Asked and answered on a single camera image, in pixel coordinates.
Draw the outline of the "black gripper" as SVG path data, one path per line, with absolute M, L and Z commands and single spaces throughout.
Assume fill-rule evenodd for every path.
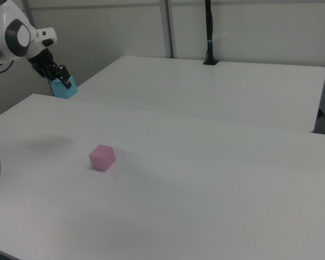
M 50 81 L 60 79 L 63 85 L 69 89 L 72 84 L 70 83 L 70 73 L 65 65 L 57 65 L 54 62 L 51 51 L 47 48 L 41 51 L 34 57 L 28 58 L 28 62 L 32 68 L 43 78 Z

